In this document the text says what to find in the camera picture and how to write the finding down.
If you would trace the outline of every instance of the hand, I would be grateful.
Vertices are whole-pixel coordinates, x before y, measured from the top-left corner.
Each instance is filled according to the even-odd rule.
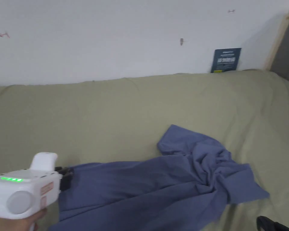
[[[10,220],[10,219],[4,219],[0,218],[0,231],[29,231],[31,225],[34,223],[36,224],[36,221],[41,219],[46,215],[47,210],[42,209],[41,211],[37,212],[36,214],[33,214],[30,217],[27,217],[25,219],[20,220]],[[34,231],[38,230],[38,225],[36,224]]]

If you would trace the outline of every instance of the white handle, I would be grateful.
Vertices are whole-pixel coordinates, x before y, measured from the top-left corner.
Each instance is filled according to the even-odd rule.
[[[40,152],[36,154],[31,163],[31,170],[54,171],[57,154],[52,152]]]
[[[30,226],[29,231],[33,231],[35,226],[36,226],[36,225],[33,223],[33,224]]]

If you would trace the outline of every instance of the white wall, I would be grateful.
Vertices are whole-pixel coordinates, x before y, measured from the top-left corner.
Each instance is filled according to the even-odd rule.
[[[0,0],[0,85],[262,68],[289,0]],[[186,43],[180,46],[180,38]]]

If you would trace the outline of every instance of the wooden frame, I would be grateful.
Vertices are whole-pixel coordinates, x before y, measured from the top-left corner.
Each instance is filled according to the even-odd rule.
[[[268,59],[267,59],[266,64],[265,64],[266,70],[271,70],[272,63],[274,61],[276,52],[277,52],[277,50],[278,50],[278,48],[279,48],[279,46],[283,40],[284,34],[285,34],[288,26],[289,26],[289,13],[284,17],[282,24],[278,30],[277,38],[275,39],[274,45],[272,46],[272,49],[270,51],[270,54],[269,54]]]

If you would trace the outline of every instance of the black object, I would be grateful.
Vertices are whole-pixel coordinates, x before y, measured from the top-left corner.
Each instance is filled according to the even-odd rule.
[[[289,231],[288,227],[264,216],[257,217],[257,229],[258,231]]]
[[[72,168],[56,167],[55,171],[62,175],[62,179],[60,181],[60,190],[68,190],[72,183],[74,170]]]
[[[214,52],[211,73],[221,73],[236,70],[241,48],[218,49]]]

